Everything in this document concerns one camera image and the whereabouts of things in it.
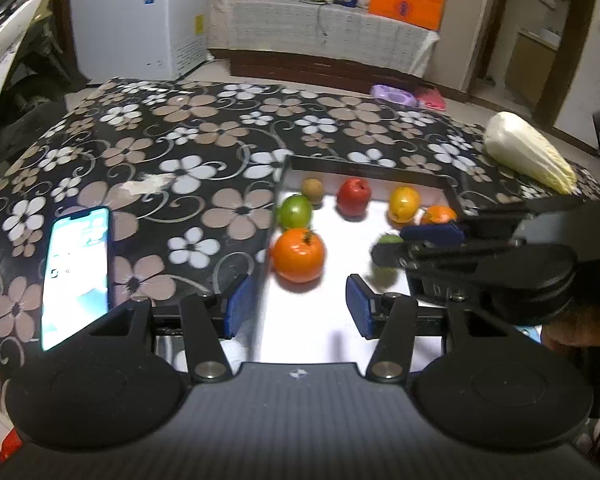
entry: smartphone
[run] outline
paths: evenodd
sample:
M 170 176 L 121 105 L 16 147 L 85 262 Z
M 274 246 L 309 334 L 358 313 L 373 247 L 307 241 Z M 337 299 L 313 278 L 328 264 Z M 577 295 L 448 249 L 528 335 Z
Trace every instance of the smartphone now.
M 42 288 L 42 349 L 106 314 L 111 305 L 111 211 L 95 207 L 51 226 Z

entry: orange fruit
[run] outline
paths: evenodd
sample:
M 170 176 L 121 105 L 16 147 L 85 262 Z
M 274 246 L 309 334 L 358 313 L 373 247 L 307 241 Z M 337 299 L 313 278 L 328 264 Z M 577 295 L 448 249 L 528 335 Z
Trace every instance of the orange fruit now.
M 271 250 L 276 272 L 294 283 L 306 283 L 322 274 L 324 244 L 314 232 L 303 227 L 289 229 Z
M 458 215 L 456 212 L 446 205 L 432 205 L 427 207 L 427 210 L 422 215 L 420 225 L 424 224 L 446 224 L 456 220 Z
M 413 220 L 420 207 L 420 194 L 409 186 L 394 189 L 389 197 L 388 217 L 398 224 L 406 224 Z

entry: white tray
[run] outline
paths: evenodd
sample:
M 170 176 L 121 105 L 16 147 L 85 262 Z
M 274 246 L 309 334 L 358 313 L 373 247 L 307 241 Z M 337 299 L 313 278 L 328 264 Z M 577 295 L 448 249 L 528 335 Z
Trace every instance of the white tray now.
M 276 203 L 298 193 L 305 178 L 318 178 L 324 185 L 325 197 L 321 208 L 314 210 L 312 230 L 326 247 L 326 262 L 321 278 L 307 285 L 289 284 L 279 280 L 268 265 L 264 275 L 258 318 L 252 347 L 252 359 L 268 363 L 329 363 L 355 362 L 364 374 L 378 340 L 364 339 L 358 333 L 345 302 L 345 282 L 350 274 L 359 274 L 378 293 L 388 290 L 409 293 L 404 272 L 397 272 L 397 280 L 382 286 L 371 279 L 370 250 L 378 238 L 387 232 L 398 234 L 386 217 L 390 193 L 408 183 L 420 193 L 422 206 L 449 205 L 450 188 L 442 177 L 426 175 L 429 181 L 444 184 L 441 188 L 413 184 L 424 177 L 410 171 L 387 168 L 364 168 L 360 164 L 324 161 L 349 174 L 309 171 L 307 167 L 321 167 L 321 159 L 306 160 L 291 157 L 278 187 Z M 359 221 L 347 221 L 336 210 L 336 193 L 351 174 L 363 171 L 373 176 L 387 174 L 392 180 L 367 178 L 372 197 L 366 216 Z M 270 244 L 281 231 L 272 231 Z M 411 370 L 421 370 L 441 354 L 439 337 L 419 337 L 415 344 Z

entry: gray ribbed surface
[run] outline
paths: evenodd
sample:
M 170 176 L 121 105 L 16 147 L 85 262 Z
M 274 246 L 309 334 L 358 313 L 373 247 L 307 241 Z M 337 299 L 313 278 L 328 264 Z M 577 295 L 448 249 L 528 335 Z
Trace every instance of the gray ribbed surface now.
M 307 372 L 298 378 L 292 374 Z M 4 480 L 587 480 L 600 473 L 571 447 L 504 455 L 431 428 L 398 386 L 351 364 L 245 364 L 231 382 L 195 388 L 151 436 L 101 453 L 25 446 Z

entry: floral tablecloth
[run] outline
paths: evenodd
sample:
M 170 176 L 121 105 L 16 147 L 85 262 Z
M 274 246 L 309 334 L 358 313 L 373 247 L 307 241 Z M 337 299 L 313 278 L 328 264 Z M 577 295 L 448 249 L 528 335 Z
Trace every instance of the floral tablecloth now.
M 553 193 L 490 159 L 480 126 L 434 112 L 278 85 L 108 82 L 0 179 L 0 409 L 11 374 L 40 351 L 56 217 L 112 209 L 116 304 L 219 292 L 263 261 L 290 153 L 443 175 L 467 209 Z M 574 169 L 578 193 L 599 197 Z

